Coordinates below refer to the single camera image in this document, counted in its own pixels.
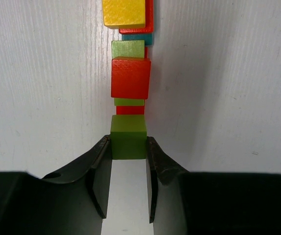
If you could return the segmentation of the small green cube block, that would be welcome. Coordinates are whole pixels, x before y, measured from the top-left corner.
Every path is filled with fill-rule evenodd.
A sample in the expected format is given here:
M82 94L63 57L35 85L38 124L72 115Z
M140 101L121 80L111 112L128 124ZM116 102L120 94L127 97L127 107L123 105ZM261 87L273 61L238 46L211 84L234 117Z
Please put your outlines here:
M110 129L112 159L146 158L147 128L144 115L113 115Z

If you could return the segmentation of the green rectangular block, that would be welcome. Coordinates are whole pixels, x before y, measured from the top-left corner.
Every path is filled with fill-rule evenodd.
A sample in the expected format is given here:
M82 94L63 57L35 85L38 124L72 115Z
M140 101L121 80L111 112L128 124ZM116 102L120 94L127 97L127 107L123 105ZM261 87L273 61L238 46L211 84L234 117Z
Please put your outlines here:
M144 40L136 41L112 41L112 59L116 57L146 58ZM115 106L144 106L143 99L114 98Z

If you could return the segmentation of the red arch block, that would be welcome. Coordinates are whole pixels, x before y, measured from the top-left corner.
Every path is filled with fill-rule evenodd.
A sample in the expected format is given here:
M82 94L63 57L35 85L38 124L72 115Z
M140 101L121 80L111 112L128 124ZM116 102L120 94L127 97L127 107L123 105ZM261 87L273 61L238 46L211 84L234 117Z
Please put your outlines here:
M136 48L136 50L128 50L128 47L125 45L116 44L112 47L112 56L126 56L126 57L142 57L142 54L145 58L148 57L148 48ZM140 100L130 100L114 98L114 105L116 106L116 114L118 115L143 115L145 112L145 101Z

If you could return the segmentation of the teal long block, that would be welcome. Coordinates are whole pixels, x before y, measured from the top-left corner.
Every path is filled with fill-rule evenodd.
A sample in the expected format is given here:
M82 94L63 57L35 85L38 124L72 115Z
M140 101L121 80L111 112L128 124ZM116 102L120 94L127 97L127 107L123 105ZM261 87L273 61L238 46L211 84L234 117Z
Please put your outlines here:
M145 46L153 45L153 35L150 34L123 34L123 41L139 41L143 40L145 42Z

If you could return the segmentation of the small red cube block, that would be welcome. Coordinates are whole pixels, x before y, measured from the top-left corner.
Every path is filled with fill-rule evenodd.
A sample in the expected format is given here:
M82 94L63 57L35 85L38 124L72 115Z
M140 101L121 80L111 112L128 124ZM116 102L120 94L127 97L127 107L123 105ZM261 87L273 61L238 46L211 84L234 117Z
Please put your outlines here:
M149 58L115 57L111 68L111 97L147 99L151 74Z

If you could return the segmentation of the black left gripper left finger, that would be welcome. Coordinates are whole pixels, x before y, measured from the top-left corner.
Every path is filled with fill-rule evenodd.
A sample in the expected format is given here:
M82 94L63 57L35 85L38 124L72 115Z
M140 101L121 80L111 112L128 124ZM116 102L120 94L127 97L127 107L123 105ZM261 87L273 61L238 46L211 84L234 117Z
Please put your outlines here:
M43 177L51 199L49 235L99 235L106 218L112 169L110 136Z

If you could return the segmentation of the yellow cube block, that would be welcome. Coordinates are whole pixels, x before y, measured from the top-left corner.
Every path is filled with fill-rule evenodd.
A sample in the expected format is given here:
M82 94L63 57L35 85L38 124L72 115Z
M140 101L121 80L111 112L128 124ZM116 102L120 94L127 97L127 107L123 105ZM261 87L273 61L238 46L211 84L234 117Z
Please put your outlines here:
M103 23L111 29L144 28L145 0L103 0Z

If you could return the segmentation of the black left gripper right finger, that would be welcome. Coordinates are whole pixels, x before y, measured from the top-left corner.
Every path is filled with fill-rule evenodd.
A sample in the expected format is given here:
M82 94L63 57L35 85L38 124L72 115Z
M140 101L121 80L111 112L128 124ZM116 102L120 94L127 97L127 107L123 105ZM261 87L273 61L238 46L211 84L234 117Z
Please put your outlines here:
M188 171L169 157L153 137L146 140L149 222L155 235L187 234L179 176Z

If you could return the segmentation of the red rectangular block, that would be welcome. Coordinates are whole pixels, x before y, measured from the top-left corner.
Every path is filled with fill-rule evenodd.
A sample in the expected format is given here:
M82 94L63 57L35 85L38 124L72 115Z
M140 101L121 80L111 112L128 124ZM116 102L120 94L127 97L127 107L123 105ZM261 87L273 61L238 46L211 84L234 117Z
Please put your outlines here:
M154 31L154 0L145 0L146 25L144 28L119 29L121 34L150 34Z

